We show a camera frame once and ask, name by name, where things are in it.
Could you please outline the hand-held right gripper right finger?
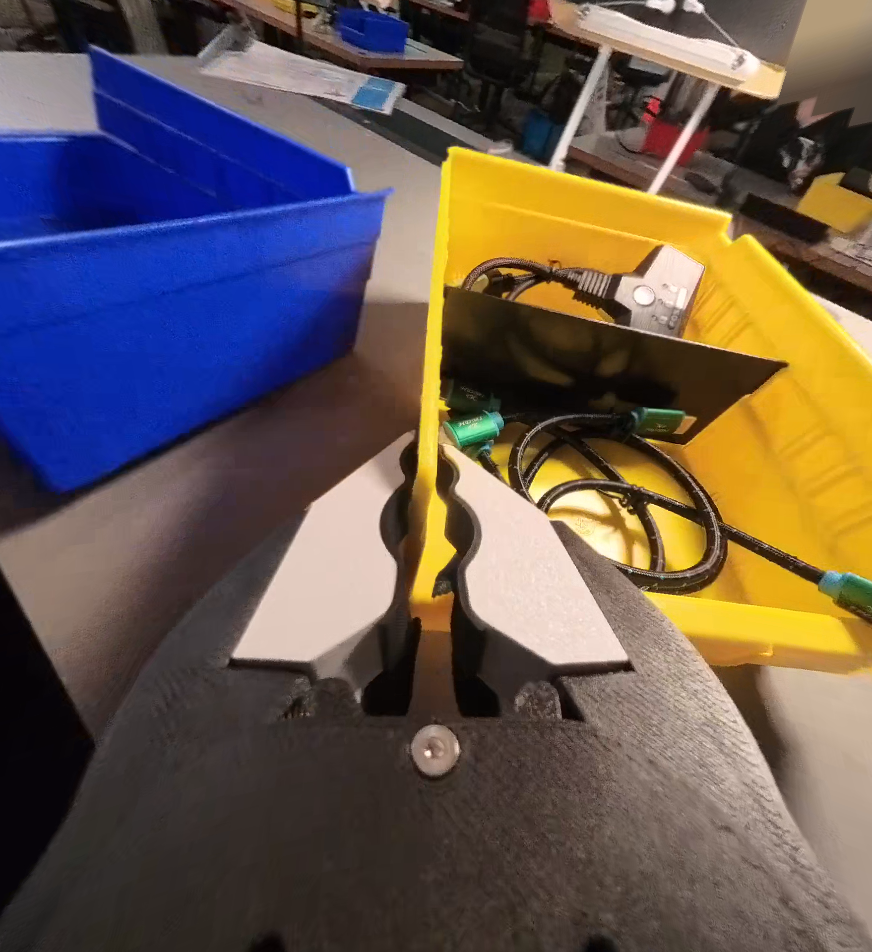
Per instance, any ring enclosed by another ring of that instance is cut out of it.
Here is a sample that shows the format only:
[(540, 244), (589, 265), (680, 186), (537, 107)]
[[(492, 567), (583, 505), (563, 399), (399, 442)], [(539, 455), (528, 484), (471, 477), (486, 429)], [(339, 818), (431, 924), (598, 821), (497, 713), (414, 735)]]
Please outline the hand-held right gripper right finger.
[(440, 446), (457, 695), (514, 700), (526, 684), (630, 668), (628, 654), (538, 507)]

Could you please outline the blue plastic bin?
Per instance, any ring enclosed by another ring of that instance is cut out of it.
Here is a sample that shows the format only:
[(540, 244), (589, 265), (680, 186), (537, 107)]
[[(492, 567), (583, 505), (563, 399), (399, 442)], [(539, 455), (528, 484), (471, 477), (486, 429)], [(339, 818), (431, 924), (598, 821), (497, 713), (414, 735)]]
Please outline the blue plastic bin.
[(57, 492), (351, 351), (391, 194), (88, 57), (95, 132), (0, 134), (0, 439)]

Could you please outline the white desk lamp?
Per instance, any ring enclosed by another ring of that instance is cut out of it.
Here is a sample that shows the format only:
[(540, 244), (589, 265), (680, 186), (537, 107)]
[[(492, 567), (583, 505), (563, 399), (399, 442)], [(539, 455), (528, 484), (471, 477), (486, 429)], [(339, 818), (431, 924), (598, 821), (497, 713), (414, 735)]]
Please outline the white desk lamp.
[(675, 169), (690, 139), (700, 129), (720, 89), (738, 90), (762, 101), (774, 101), (786, 78), (785, 70), (764, 63), (741, 48), (726, 30), (707, 13), (702, 2), (687, 3), (690, 14), (701, 17), (719, 33), (720, 40), (680, 35), (671, 29), (644, 24), (623, 9), (652, 10), (672, 16), (678, 2), (604, 2), (581, 6), (569, 2), (549, 3), (549, 28), (566, 38), (596, 47), (595, 60), (588, 71), (561, 136), (549, 160), (549, 170), (561, 173), (569, 147), (576, 138), (583, 115), (606, 75), (612, 54), (633, 55), (685, 76), (705, 81), (704, 92), (682, 127), (674, 145), (657, 170), (647, 192), (657, 195)]

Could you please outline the black divider panel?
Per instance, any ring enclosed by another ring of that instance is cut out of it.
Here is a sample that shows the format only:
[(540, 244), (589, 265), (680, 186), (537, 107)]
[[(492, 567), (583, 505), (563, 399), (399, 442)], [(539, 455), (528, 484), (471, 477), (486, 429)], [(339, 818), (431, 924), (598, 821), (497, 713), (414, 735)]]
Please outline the black divider panel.
[(780, 370), (783, 361), (448, 289), (441, 377), (500, 400), (503, 412), (682, 411), (683, 446)]

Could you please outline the small yellow bin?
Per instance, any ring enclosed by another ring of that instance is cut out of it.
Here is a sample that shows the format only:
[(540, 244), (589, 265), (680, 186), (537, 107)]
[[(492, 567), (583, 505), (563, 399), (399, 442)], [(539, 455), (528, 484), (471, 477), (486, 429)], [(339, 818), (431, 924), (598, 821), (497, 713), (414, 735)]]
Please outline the small yellow bin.
[(844, 235), (869, 226), (872, 223), (872, 196), (844, 185), (845, 178), (845, 173), (816, 176), (799, 198), (796, 211)]

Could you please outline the yellow plastic bin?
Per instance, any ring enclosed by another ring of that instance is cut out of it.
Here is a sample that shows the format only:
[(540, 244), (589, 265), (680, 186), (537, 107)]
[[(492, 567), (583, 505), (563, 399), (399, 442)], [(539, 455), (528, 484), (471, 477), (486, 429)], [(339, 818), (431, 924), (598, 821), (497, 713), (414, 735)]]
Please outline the yellow plastic bin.
[[(822, 570), (872, 583), (872, 360), (754, 238), (729, 236), (727, 212), (453, 148), (442, 164), (420, 397), (420, 456), (410, 503), (418, 530), (410, 605), (449, 619), (432, 594), (451, 546), (437, 497), (442, 307), (484, 260), (633, 270), (670, 244), (704, 278), (683, 340), (783, 361), (780, 370), (686, 445), (672, 446), (728, 525)], [(516, 302), (607, 322), (550, 283)], [(710, 665), (872, 670), (872, 625), (815, 583), (728, 544), (700, 593), (650, 594)]]

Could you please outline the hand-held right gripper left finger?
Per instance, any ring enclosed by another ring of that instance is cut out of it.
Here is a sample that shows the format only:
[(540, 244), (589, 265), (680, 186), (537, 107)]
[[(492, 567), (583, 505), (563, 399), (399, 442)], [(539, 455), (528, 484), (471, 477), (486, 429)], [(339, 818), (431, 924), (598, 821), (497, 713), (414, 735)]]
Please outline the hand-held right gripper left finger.
[(407, 432), (305, 511), (231, 651), (240, 667), (338, 679), (357, 695), (415, 654), (407, 596)]

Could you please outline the small blue bin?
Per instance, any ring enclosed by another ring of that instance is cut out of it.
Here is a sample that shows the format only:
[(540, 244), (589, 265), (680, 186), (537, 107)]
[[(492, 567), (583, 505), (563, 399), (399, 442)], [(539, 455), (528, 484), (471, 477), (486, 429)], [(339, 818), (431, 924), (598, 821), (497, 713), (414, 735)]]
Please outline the small blue bin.
[(337, 6), (334, 26), (343, 42), (366, 54), (402, 56), (405, 52), (409, 26), (397, 16)]

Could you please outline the black hdmi switch box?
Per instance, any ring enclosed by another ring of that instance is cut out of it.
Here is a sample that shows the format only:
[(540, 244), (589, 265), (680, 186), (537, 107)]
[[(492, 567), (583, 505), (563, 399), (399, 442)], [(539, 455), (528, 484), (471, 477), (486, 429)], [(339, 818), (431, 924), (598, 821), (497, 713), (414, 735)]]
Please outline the black hdmi switch box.
[(704, 265), (670, 244), (616, 277), (605, 311), (621, 326), (680, 338), (704, 278)]

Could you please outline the red box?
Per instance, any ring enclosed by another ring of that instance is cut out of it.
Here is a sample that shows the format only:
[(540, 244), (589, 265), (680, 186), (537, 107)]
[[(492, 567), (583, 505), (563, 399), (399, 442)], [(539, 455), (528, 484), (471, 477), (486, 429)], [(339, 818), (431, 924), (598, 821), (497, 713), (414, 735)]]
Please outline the red box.
[[(647, 132), (641, 144), (641, 154), (657, 159), (666, 159), (671, 150), (679, 140), (683, 128), (680, 125), (670, 123), (657, 117), (647, 127)], [(694, 130), (691, 137), (685, 143), (676, 165), (684, 168), (689, 165), (694, 154), (698, 150), (703, 150), (710, 137), (710, 127), (700, 125)]]

